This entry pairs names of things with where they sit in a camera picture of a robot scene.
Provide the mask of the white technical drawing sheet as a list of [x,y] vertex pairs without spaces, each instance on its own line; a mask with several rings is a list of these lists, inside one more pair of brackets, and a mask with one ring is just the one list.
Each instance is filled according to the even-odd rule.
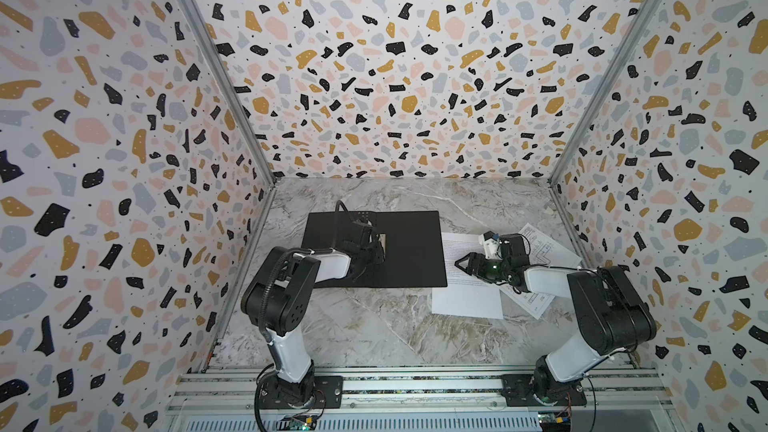
[[[565,246],[556,242],[531,224],[526,224],[520,233],[530,242],[529,258],[533,264],[545,264],[560,267],[581,266],[581,258]],[[543,293],[518,294],[510,285],[503,285],[500,291],[522,307],[535,319],[540,319],[555,299],[554,295]]]

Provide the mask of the orange folder black inside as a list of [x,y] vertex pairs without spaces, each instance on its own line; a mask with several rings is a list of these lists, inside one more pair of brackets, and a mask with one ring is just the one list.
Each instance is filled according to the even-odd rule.
[[[344,226],[368,222],[386,234],[381,264],[363,264],[341,249]],[[447,286],[440,218],[436,211],[313,212],[308,215],[301,247],[322,255],[344,253],[348,267],[324,266],[318,288],[439,288]]]

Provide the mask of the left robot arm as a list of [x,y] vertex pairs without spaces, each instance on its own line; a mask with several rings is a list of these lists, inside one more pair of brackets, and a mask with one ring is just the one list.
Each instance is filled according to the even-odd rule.
[[267,255],[243,294],[241,311],[265,340],[273,359],[272,380],[289,403],[302,405],[314,395],[314,362],[301,323],[315,285],[356,279],[384,260],[380,232],[360,220],[334,226],[328,247],[277,246]]

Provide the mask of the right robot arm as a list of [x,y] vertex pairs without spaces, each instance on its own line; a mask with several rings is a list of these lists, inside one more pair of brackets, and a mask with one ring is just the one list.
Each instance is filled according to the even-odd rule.
[[540,357],[526,386],[508,397],[531,397],[543,405],[574,398],[587,373],[617,353],[630,353],[653,339],[656,322],[619,266],[588,269],[536,264],[521,234],[482,235],[482,253],[454,262],[466,275],[515,292],[569,299],[578,332],[559,349]]

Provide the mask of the white text paper sheet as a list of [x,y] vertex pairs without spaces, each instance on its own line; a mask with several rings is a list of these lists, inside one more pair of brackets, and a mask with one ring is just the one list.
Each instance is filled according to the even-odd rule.
[[447,286],[432,289],[433,314],[503,319],[500,292],[455,266],[455,262],[470,252],[482,253],[479,238],[470,234],[442,234]]

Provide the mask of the right circuit board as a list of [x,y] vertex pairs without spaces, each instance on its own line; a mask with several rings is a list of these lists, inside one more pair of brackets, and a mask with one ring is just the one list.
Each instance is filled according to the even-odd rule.
[[537,417],[542,432],[571,431],[571,418],[567,414],[539,413]]

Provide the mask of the circuit board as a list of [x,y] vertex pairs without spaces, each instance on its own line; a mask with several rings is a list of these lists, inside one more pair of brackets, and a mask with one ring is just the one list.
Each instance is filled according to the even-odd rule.
[[542,432],[571,431],[571,418],[567,414],[539,413],[537,417]]
[[318,419],[313,415],[285,416],[276,423],[277,431],[315,431]]

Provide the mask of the left circuit board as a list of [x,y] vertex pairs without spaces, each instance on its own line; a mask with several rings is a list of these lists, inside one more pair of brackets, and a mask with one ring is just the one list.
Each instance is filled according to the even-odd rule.
[[318,419],[313,415],[285,416],[276,423],[277,431],[315,431]]

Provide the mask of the left corner aluminium profile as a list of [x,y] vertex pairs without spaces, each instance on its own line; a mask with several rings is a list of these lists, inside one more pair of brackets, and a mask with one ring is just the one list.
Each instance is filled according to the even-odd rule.
[[259,27],[252,27],[248,15],[242,15],[232,6],[235,0],[180,0],[180,8],[190,22],[191,29],[201,44],[203,56],[209,61],[212,74],[222,88],[235,121],[242,129],[245,141],[258,162],[262,175],[271,184],[276,183],[264,151],[258,142],[250,121],[250,113],[241,101],[242,93],[250,94],[256,74],[248,75],[240,64],[235,65],[237,81],[231,80],[225,60],[243,53]]

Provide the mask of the corner aluminium profile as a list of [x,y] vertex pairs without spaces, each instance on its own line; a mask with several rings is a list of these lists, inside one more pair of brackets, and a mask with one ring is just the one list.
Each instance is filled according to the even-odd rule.
[[644,0],[639,7],[635,19],[630,24],[627,34],[622,39],[613,60],[606,69],[603,78],[598,82],[595,92],[587,105],[586,111],[573,128],[573,133],[567,141],[564,152],[556,162],[552,174],[548,178],[549,188],[554,191],[556,184],[564,176],[568,163],[576,153],[580,141],[587,135],[590,124],[597,117],[603,103],[612,89],[614,82],[633,57],[633,50],[639,43],[643,33],[657,11],[662,0]]
[[276,183],[264,151],[258,142],[250,121],[250,113],[241,101],[242,93],[250,94],[256,74],[248,75],[240,64],[235,65],[237,81],[231,80],[225,60],[243,53],[259,27],[252,27],[248,15],[242,15],[232,6],[235,0],[180,0],[180,8],[190,22],[191,29],[201,44],[203,56],[209,61],[212,74],[222,88],[235,121],[242,129],[245,141],[258,162],[262,175],[271,184]]

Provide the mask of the right corner aluminium profile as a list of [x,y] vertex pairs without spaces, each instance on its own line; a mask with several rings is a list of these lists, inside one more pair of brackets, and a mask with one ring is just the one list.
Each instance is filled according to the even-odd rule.
[[556,162],[552,174],[548,178],[549,188],[554,191],[556,184],[564,176],[568,163],[576,153],[580,141],[587,135],[590,124],[597,117],[603,103],[612,89],[614,82],[633,57],[633,50],[639,43],[643,33],[657,11],[662,0],[644,0],[639,7],[635,19],[630,24],[627,34],[622,39],[613,60],[606,69],[603,78],[598,82],[595,92],[587,105],[586,111],[573,128],[573,133],[567,141],[564,152]]

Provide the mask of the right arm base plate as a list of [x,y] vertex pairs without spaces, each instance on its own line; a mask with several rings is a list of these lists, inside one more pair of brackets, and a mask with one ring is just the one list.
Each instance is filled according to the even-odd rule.
[[501,395],[508,407],[585,406],[587,398],[579,381],[560,383],[533,374],[501,376]]

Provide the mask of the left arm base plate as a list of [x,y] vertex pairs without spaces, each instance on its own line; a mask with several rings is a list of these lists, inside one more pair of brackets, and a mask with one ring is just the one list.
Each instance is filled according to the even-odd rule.
[[258,406],[261,410],[325,408],[339,409],[344,378],[340,375],[311,376],[300,382],[288,382],[277,376],[263,378]]

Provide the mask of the aluminium mounting rail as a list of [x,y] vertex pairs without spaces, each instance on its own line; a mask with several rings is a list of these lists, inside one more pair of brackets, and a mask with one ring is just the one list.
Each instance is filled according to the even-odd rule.
[[[523,398],[527,366],[414,366],[318,368],[316,382],[339,412],[502,412],[546,410],[543,400]],[[253,409],[254,369],[213,369],[185,374],[167,411],[171,415],[236,414]],[[653,369],[597,368],[576,393],[552,405],[588,410],[670,410],[672,400]]]

